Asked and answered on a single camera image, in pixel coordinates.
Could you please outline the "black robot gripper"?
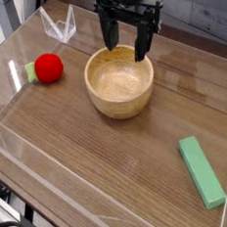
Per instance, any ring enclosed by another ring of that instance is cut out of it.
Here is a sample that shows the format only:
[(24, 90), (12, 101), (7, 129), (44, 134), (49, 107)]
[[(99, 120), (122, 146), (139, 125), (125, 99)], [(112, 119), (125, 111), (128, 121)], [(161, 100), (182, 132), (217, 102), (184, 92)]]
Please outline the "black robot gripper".
[(148, 21), (137, 23), (137, 38), (135, 40), (135, 62), (141, 62), (151, 48), (153, 32), (160, 30), (160, 10), (162, 4), (159, 0), (96, 0), (96, 13), (100, 18), (100, 27), (106, 47), (112, 51), (119, 41), (117, 21), (134, 25), (136, 17), (146, 17)]

